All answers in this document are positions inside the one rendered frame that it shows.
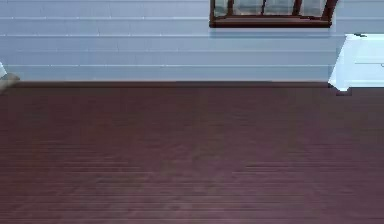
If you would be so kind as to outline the brown framed window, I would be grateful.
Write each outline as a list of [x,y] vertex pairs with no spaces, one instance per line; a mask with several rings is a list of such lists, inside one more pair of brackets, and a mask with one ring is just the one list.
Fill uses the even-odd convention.
[[330,28],[338,0],[210,0],[210,28]]

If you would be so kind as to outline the white and grey object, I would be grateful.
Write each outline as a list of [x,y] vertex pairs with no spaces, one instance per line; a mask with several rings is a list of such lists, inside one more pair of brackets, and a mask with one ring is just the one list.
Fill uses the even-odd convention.
[[19,80],[20,77],[18,75],[8,73],[3,64],[0,62],[0,93],[17,83]]

